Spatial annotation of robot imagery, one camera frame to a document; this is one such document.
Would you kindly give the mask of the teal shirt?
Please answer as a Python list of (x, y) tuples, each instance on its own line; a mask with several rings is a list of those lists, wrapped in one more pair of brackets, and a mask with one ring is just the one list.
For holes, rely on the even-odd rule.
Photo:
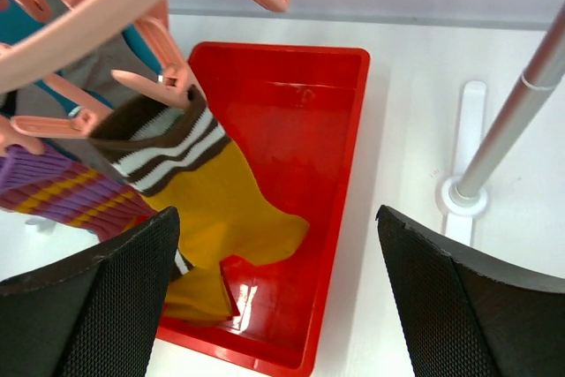
[[(15, 2), (1, 12), (1, 41), (15, 44), (42, 28), (42, 24), (28, 16)], [(144, 57), (151, 56), (132, 27), (91, 51), (80, 60), (66, 65), (59, 74), (110, 107), (118, 106), (133, 96), (133, 91), (118, 84), (110, 75), (113, 69), (138, 73), (149, 79), (156, 77), (158, 63), (153, 57), (147, 61), (138, 58), (128, 41), (134, 40)], [(71, 113), (76, 104), (52, 91), (38, 81), (10, 93), (1, 94), (1, 114), (52, 115), (62, 117)]]

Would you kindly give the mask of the silver clothes rack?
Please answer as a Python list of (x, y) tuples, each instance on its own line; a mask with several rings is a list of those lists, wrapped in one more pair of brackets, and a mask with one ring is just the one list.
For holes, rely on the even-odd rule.
[(442, 233), (471, 245), (487, 209), (485, 184), (564, 77), (564, 9), (560, 8), (487, 132), (487, 88), (471, 80), (460, 96), (451, 174), (436, 190)]

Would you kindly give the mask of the purple sock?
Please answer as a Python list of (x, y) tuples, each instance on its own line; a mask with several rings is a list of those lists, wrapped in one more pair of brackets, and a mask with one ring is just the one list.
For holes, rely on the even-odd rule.
[(104, 242), (155, 211), (129, 185), (62, 155), (12, 145), (1, 158), (1, 207), (88, 230)]

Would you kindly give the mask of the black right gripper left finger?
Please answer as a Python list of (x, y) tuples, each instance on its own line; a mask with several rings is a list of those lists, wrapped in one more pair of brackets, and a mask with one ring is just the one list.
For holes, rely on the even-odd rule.
[(167, 207), (106, 242), (1, 282), (3, 376), (143, 376), (179, 238)]

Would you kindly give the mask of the pink round clip hanger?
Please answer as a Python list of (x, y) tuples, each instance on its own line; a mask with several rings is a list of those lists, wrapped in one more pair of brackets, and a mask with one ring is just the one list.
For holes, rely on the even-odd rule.
[(9, 93), (37, 80), (81, 107), (72, 120), (14, 117), (1, 120), (1, 154), (11, 145), (32, 155), (44, 152), (42, 138), (85, 139), (111, 110), (57, 76), (56, 72), (108, 39), (134, 26), (162, 68), (153, 82), (133, 72), (114, 70), (119, 83), (171, 108), (188, 106), (187, 89), (197, 79), (167, 29), (166, 0), (62, 0), (69, 11), (14, 46), (1, 47), (1, 90)]

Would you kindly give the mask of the red plastic bin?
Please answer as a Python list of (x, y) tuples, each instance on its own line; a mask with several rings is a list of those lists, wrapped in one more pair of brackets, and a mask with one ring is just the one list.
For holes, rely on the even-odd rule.
[(164, 318), (160, 340), (271, 376), (314, 367), (370, 64), (361, 48), (204, 41), (189, 56), (210, 109), (263, 194), (310, 229), (288, 260), (222, 271), (238, 316), (213, 327)]

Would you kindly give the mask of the yellow brown striped sock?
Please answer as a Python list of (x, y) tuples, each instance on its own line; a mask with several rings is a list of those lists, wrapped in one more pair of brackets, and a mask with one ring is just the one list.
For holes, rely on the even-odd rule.
[(220, 265), (194, 266), (176, 250), (163, 315), (198, 325), (214, 325), (236, 316)]
[(237, 143), (191, 87), (185, 109), (138, 95), (89, 134), (92, 146), (154, 210), (180, 219), (176, 280), (230, 256), (254, 266), (289, 258), (308, 222), (261, 192)]

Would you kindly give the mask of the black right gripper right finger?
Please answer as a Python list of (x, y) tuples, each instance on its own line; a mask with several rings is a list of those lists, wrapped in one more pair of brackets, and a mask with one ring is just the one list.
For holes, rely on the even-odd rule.
[(383, 205), (377, 229), (417, 376), (562, 376), (564, 281)]

